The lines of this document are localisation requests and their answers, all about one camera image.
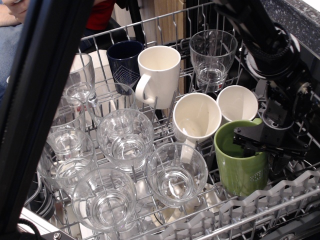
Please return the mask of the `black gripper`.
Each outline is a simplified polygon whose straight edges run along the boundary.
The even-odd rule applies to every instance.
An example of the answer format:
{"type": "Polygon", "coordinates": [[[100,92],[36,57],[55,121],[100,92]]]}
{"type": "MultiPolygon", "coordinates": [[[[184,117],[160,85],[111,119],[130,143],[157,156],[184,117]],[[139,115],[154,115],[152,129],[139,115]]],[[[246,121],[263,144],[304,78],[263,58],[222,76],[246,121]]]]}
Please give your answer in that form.
{"type": "Polygon", "coordinates": [[[302,160],[310,150],[309,144],[293,132],[295,121],[304,113],[297,97],[293,102],[284,103],[269,99],[261,116],[262,123],[234,128],[233,143],[242,147],[244,158],[260,152],[274,155],[270,176],[280,177],[290,160],[302,160]]]}

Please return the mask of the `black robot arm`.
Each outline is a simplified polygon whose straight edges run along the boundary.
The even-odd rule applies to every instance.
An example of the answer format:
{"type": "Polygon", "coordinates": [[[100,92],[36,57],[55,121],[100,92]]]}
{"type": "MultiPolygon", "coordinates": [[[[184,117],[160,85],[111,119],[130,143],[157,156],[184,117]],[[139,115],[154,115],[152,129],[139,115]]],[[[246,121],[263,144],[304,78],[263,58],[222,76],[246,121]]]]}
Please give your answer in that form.
{"type": "Polygon", "coordinates": [[[215,9],[241,36],[241,58],[247,70],[267,86],[262,122],[252,127],[236,126],[233,143],[244,149],[245,156],[272,154],[272,171],[277,175],[289,162],[303,160],[310,149],[293,125],[304,122],[312,108],[311,73],[301,60],[297,40],[270,19],[260,1],[217,0],[215,9]]]}

